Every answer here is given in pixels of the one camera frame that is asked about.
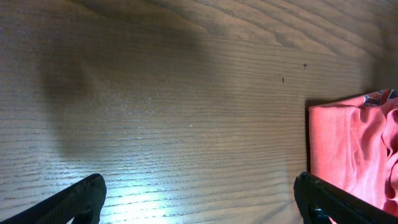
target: pink fabric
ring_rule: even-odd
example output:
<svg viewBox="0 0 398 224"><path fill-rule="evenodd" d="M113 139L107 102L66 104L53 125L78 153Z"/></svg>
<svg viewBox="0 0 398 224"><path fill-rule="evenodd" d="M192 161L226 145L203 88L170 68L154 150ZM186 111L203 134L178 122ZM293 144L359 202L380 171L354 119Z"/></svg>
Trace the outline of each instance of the pink fabric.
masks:
<svg viewBox="0 0 398 224"><path fill-rule="evenodd" d="M398 216L398 98L383 90L309 109L311 173Z"/></svg>

